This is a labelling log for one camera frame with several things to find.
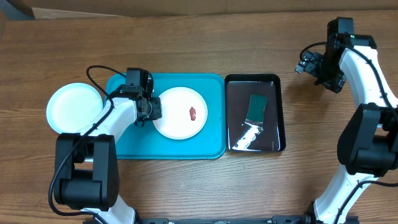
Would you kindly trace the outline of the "pink plate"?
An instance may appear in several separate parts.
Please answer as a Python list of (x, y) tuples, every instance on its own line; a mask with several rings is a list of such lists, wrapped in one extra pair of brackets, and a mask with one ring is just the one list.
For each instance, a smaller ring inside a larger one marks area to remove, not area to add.
[[(174, 87), (159, 96), (162, 117), (153, 121), (158, 132), (174, 140), (184, 140), (198, 134), (208, 117), (208, 107), (204, 98), (187, 87)], [(190, 108), (196, 110), (196, 120), (190, 119)]]

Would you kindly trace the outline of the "light blue plate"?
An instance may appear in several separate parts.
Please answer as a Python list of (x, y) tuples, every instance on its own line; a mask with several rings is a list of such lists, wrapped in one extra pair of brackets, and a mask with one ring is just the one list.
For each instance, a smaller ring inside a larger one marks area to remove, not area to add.
[(58, 89), (49, 99), (46, 117), (57, 133), (77, 133), (103, 109), (101, 95), (86, 83), (70, 83)]

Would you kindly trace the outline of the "green sponge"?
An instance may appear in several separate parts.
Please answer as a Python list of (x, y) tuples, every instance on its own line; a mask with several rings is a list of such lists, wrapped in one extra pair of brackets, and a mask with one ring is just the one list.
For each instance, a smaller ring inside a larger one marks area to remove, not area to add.
[(262, 123), (264, 121), (264, 110), (267, 102), (268, 98), (266, 96), (251, 94), (246, 119), (252, 122)]

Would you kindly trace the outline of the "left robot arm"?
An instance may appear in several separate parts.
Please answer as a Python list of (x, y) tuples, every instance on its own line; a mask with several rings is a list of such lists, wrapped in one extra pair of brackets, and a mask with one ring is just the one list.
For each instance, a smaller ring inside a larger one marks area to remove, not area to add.
[(160, 100), (152, 92), (151, 84), (122, 84), (103, 101), (92, 86), (71, 83), (52, 95), (47, 109), (59, 133), (48, 192), (54, 213), (136, 222), (136, 210), (119, 195), (116, 145), (130, 125), (160, 117)]

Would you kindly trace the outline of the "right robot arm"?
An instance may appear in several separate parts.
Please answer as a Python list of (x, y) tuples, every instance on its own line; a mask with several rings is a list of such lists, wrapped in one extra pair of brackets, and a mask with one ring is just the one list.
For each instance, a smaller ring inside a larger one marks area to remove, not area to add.
[(357, 223), (347, 217), (357, 199), (397, 169), (397, 97), (379, 66), (372, 36), (335, 32), (323, 44), (323, 55), (304, 48), (295, 70), (335, 93), (348, 82), (356, 111), (338, 140), (338, 170), (301, 222)]

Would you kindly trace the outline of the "teal plastic tray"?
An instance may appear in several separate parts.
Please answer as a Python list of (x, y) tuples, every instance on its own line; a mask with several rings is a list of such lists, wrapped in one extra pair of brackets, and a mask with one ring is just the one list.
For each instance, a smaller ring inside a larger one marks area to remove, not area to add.
[(214, 73), (154, 73), (154, 96), (173, 87), (187, 87), (204, 98), (208, 117), (195, 136), (173, 140), (161, 135), (152, 121), (130, 125), (116, 143), (118, 159), (217, 159), (226, 150), (224, 80)]

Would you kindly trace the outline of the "black rectangular tray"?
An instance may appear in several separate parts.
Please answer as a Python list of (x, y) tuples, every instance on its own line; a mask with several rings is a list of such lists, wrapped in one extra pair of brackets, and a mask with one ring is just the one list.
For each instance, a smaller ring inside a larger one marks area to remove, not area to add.
[[(282, 152), (286, 137), (280, 78), (275, 74), (230, 74), (224, 85), (227, 150)], [(246, 119), (251, 94), (268, 98), (262, 123)]]

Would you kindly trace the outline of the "red stain on pink plate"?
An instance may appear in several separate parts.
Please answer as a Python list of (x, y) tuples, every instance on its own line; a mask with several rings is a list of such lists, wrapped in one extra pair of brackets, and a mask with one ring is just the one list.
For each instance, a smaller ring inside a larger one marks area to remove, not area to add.
[(196, 120), (196, 110), (195, 110), (195, 108), (191, 107), (189, 112), (190, 112), (190, 119), (192, 121), (195, 121)]

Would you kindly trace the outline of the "cardboard backdrop panel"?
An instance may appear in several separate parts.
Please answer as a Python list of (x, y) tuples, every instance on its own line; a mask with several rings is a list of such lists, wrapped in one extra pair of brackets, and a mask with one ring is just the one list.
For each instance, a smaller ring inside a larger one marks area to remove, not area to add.
[(114, 16), (397, 9), (397, 0), (25, 0), (31, 8)]

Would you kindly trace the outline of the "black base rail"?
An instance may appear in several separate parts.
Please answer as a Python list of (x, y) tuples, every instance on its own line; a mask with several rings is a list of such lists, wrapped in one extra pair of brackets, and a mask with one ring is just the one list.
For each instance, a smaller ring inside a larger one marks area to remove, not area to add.
[(304, 223), (301, 216), (278, 215), (272, 218), (255, 219), (185, 219), (168, 220), (167, 218), (143, 218), (134, 224), (300, 224)]

